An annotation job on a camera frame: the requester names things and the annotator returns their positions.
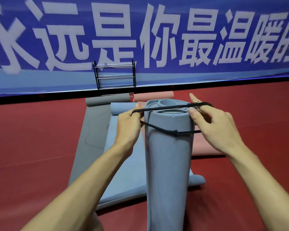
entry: right hand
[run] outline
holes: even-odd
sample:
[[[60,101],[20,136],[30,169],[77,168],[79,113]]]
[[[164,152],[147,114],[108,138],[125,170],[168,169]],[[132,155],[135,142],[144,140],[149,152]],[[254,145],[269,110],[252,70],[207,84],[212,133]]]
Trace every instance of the right hand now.
[[[201,102],[192,93],[189,96],[193,103]],[[230,113],[204,105],[189,108],[189,115],[216,150],[234,157],[245,146]]]

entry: red rubber flooring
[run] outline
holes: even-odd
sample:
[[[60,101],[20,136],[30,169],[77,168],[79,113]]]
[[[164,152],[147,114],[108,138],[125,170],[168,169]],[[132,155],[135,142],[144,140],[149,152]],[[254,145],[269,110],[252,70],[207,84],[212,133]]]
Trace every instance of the red rubber flooring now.
[[[189,101],[190,90],[175,91]],[[247,146],[289,192],[289,82],[193,90],[230,112]],[[84,99],[0,106],[0,231],[18,231],[68,184]],[[226,158],[194,159],[205,177],[189,191],[185,231],[262,231],[257,210]],[[146,202],[100,215],[105,231],[145,231]]]

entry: light blue yoga mat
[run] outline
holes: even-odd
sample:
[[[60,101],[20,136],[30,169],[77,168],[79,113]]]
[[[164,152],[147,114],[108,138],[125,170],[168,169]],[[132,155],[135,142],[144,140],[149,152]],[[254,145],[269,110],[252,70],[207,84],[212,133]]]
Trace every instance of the light blue yoga mat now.
[[[104,152],[115,142],[118,115],[135,107],[136,103],[111,103],[111,118]],[[200,175],[189,171],[189,186],[204,184],[206,181]],[[134,146],[132,155],[122,164],[112,181],[106,188],[96,210],[116,205],[147,195],[145,146],[142,132]]]
[[[150,100],[144,108],[185,105],[173,99]],[[146,111],[145,122],[165,130],[193,131],[188,108]],[[193,134],[171,135],[145,126],[148,231],[182,231]]]

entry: forearm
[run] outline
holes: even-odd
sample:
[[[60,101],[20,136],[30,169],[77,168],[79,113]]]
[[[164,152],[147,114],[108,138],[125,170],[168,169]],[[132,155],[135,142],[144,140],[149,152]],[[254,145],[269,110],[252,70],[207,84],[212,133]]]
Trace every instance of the forearm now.
[[[114,145],[22,231],[83,230],[113,176],[124,162],[124,147]]]
[[[245,182],[267,231],[289,231],[289,194],[247,147],[231,162]]]

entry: flat yoga mat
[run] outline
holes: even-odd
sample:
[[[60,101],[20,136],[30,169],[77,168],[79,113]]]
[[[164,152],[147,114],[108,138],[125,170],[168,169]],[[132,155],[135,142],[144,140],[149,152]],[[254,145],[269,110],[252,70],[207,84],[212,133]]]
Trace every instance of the flat yoga mat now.
[[[70,174],[71,185],[103,152],[106,143],[111,102],[130,102],[129,94],[86,98],[86,113]]]
[[[172,99],[150,100],[144,108],[185,105]],[[147,111],[145,122],[165,130],[193,131],[188,108]],[[193,134],[170,135],[145,127],[148,231],[182,231]]]
[[[154,99],[166,99],[173,98],[173,91],[162,91],[162,92],[150,92],[150,93],[140,93],[134,94],[134,102],[148,101]]]
[[[135,107],[136,103],[111,103],[111,119],[104,152],[113,144],[116,138],[118,114]],[[204,184],[206,181],[200,175],[189,171],[189,186]],[[132,155],[122,164],[112,181],[106,188],[96,210],[116,205],[147,195],[145,146],[142,133],[134,146]]]
[[[139,102],[140,106],[145,106],[146,102]],[[142,136],[145,139],[145,127],[143,126],[141,128]],[[208,141],[204,138],[202,133],[196,133],[194,134],[194,140],[193,140],[193,150],[192,150],[192,156],[197,155],[223,155],[221,152],[214,149]]]

